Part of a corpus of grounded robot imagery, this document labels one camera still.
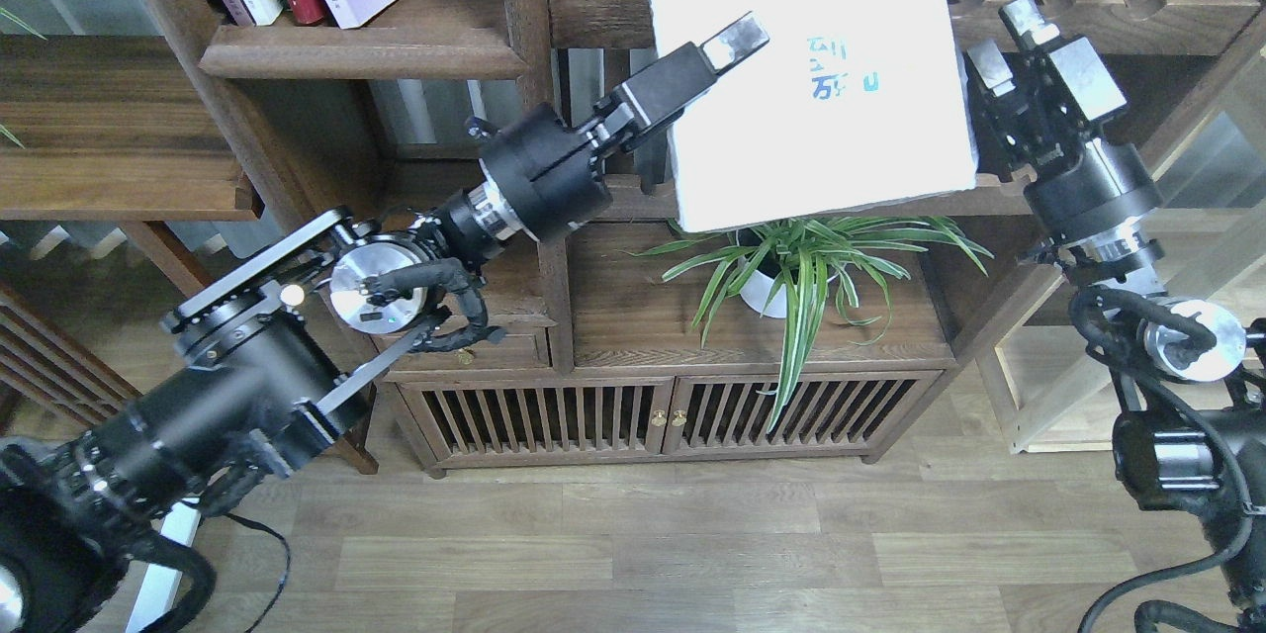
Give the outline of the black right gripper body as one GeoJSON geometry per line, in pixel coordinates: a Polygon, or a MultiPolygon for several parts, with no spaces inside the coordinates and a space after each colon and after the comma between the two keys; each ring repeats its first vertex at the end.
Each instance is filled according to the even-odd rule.
{"type": "Polygon", "coordinates": [[[976,89],[975,111],[1009,168],[1036,171],[1025,200],[1056,246],[1139,220],[1162,203],[1134,146],[1106,142],[1096,125],[1077,127],[1044,89],[1001,97],[976,89]]]}

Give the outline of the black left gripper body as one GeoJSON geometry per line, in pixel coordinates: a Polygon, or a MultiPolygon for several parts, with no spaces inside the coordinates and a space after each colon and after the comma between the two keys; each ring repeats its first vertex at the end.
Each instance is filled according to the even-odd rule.
{"type": "Polygon", "coordinates": [[[519,230],[538,242],[579,230],[613,201],[604,179],[606,154],[636,149],[672,123],[674,115],[665,115],[643,127],[619,97],[601,97],[592,116],[575,128],[547,103],[503,130],[470,118],[466,132],[484,142],[479,161],[485,181],[468,192],[475,222],[496,241],[519,230]]]}

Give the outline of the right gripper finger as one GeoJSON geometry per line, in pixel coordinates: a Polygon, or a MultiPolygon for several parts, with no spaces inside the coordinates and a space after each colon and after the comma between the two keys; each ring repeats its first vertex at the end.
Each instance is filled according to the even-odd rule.
{"type": "Polygon", "coordinates": [[[1017,84],[1004,52],[995,41],[984,41],[966,51],[968,89],[982,109],[1017,108],[1017,84]]]}
{"type": "Polygon", "coordinates": [[[1067,37],[1036,0],[1014,0],[999,11],[1017,43],[1019,66],[1003,61],[998,133],[1003,143],[1099,143],[1105,124],[1127,100],[1086,37],[1067,37]]]}

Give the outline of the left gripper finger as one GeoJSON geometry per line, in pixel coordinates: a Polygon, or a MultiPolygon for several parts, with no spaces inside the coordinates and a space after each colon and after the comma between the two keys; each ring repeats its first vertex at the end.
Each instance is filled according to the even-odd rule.
{"type": "Polygon", "coordinates": [[[748,11],[703,44],[687,42],[655,60],[596,103],[592,151],[610,154],[615,149],[637,149],[677,122],[722,75],[765,46],[768,30],[748,11]]]}

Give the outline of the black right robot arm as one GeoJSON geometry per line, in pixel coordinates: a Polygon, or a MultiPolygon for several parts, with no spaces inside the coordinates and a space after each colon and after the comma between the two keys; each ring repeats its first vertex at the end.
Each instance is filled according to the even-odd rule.
{"type": "Polygon", "coordinates": [[[991,41],[968,48],[968,91],[1009,168],[1033,168],[1025,201],[1044,230],[1032,260],[1058,265],[1075,287],[1069,314],[1086,353],[1112,373],[1120,404],[1114,475],[1144,511],[1196,517],[1212,555],[1109,587],[1079,623],[1090,632],[1127,592],[1220,567],[1233,624],[1150,598],[1136,632],[1261,632],[1265,627],[1263,322],[1169,294],[1158,241],[1142,220],[1161,192],[1131,143],[1106,122],[1125,110],[1117,80],[1086,37],[1065,35],[1036,0],[999,11],[1019,60],[991,41]]]}

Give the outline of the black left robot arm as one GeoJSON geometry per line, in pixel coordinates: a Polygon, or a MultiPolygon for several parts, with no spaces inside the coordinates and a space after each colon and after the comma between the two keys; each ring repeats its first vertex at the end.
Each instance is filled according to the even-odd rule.
{"type": "Polygon", "coordinates": [[[517,233],[555,241],[605,211],[606,154],[660,135],[765,46],[746,14],[637,71],[580,127],[547,103],[503,130],[473,118],[479,187],[403,230],[325,211],[175,308],[175,376],[67,443],[3,441],[3,629],[78,630],[135,562],[187,581],[148,630],[186,627],[216,570],[154,522],[186,499],[232,515],[267,476],[290,477],[366,415],[367,387],[403,354],[501,341],[484,265],[517,233]]]}

